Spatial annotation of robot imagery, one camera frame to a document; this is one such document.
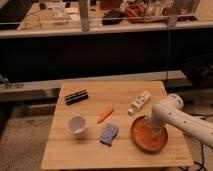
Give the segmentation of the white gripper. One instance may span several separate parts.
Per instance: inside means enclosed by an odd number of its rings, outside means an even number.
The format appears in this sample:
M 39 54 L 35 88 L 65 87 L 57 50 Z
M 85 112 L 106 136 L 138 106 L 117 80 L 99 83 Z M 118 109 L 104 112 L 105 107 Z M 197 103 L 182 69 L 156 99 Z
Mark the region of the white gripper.
M 161 128 L 157 128 L 156 126 L 154 126 L 149 121 L 146 122 L 146 126 L 150 129 L 153 136 L 157 136 L 162 132 Z

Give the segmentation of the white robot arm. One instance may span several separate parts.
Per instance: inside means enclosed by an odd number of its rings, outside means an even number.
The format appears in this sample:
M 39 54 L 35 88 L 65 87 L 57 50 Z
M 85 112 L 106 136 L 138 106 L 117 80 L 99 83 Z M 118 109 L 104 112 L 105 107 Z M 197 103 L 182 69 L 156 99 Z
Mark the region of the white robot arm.
M 213 123 L 182 111 L 184 102 L 177 94 L 169 94 L 152 105 L 147 116 L 151 127 L 158 131 L 170 124 L 213 149 Z

